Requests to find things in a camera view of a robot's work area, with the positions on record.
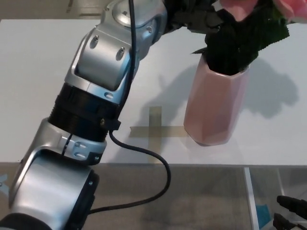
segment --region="silver robotic arm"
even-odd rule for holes
[[[211,5],[210,0],[202,3]],[[134,0],[134,74],[163,34],[182,26],[207,32],[209,11],[202,7],[197,11],[197,6],[188,0]],[[199,11],[204,20],[197,16]],[[195,16],[202,22],[194,23]],[[108,131],[119,128],[116,116],[130,66],[129,1],[116,0],[81,41],[51,115],[42,120],[19,165],[10,188],[11,213],[0,221],[0,230],[83,227],[99,182],[90,166],[100,162]]]

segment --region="screw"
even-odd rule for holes
[[[104,126],[105,123],[106,123],[106,121],[102,118],[101,121],[100,121],[100,125],[101,125],[101,126]]]
[[[153,29],[151,27],[147,27],[146,30],[151,34],[153,32]]]

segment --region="pink vase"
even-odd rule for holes
[[[248,70],[227,76],[209,69],[201,57],[189,95],[184,128],[199,144],[226,143],[236,126]]]

